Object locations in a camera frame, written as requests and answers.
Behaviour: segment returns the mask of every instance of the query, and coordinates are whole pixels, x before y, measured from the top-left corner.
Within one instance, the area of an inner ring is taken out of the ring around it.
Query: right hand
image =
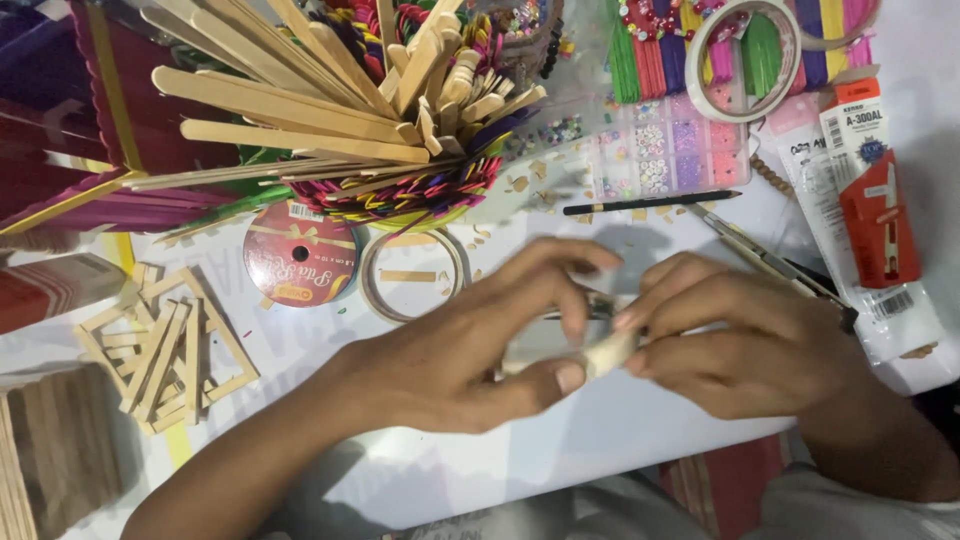
[[[711,323],[722,330],[682,335]],[[646,329],[625,364],[634,376],[687,397],[722,419],[794,416],[881,384],[840,309],[789,283],[679,253],[652,266],[618,330]]]

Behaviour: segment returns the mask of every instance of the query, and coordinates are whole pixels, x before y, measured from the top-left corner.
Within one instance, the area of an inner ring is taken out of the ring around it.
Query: red glue packaging
[[[860,285],[887,288],[920,278],[900,194],[897,159],[875,77],[838,85],[820,113]]]

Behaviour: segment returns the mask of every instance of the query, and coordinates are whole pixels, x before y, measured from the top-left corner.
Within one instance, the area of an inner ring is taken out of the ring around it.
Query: bead organizer box
[[[714,88],[732,105],[738,86]],[[750,180],[747,127],[712,122],[686,94],[618,105],[603,100],[607,130],[593,141],[594,184],[601,201],[691,193]]]

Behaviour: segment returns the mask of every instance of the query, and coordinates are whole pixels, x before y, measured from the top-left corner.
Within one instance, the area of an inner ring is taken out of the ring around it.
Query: pencil
[[[619,201],[616,203],[597,203],[595,205],[577,205],[575,207],[564,207],[564,215],[581,215],[585,213],[609,212],[616,210],[648,209],[652,207],[664,207],[667,205],[692,205],[695,203],[705,203],[707,201],[723,201],[743,195],[739,191],[721,189],[719,191],[708,191],[706,193],[690,193],[688,195],[677,195],[675,197],[661,197],[659,199],[638,199],[636,201]]]

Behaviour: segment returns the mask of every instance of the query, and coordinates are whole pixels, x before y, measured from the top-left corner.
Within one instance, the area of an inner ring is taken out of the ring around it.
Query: bundle of craft sticks
[[[120,496],[102,377],[89,367],[0,377],[5,540],[55,540]]]
[[[165,94],[230,110],[247,122],[188,119],[180,128],[186,138],[289,149],[307,159],[156,176],[124,186],[147,190],[279,176],[275,184],[349,180],[349,195],[331,189],[331,200],[363,195],[423,176],[420,169],[429,170],[424,175],[459,170],[516,124],[501,120],[522,115],[545,95],[533,86],[508,99],[514,83],[488,62],[477,73],[481,55],[463,46],[455,14],[463,0],[439,0],[406,46],[384,36],[390,69],[380,86],[333,29],[311,22],[293,0],[268,2],[301,45],[245,0],[158,0],[159,7],[144,8],[148,22],[246,76],[159,67],[154,83]],[[390,11],[380,12],[379,20],[394,19],[389,1],[377,7]],[[476,144],[477,134],[490,141]],[[449,181],[465,182],[458,177],[450,174]]]
[[[120,393],[120,410],[147,434],[180,421],[196,425],[205,408],[260,377],[215,299],[190,269],[162,280],[160,274],[156,266],[137,263],[132,277],[135,291],[74,328],[86,349],[81,360],[95,362],[107,372]],[[160,295],[179,288],[192,298],[160,302]],[[130,329],[108,332],[113,324]],[[208,374],[209,347],[203,341],[214,331],[243,372],[223,384]]]

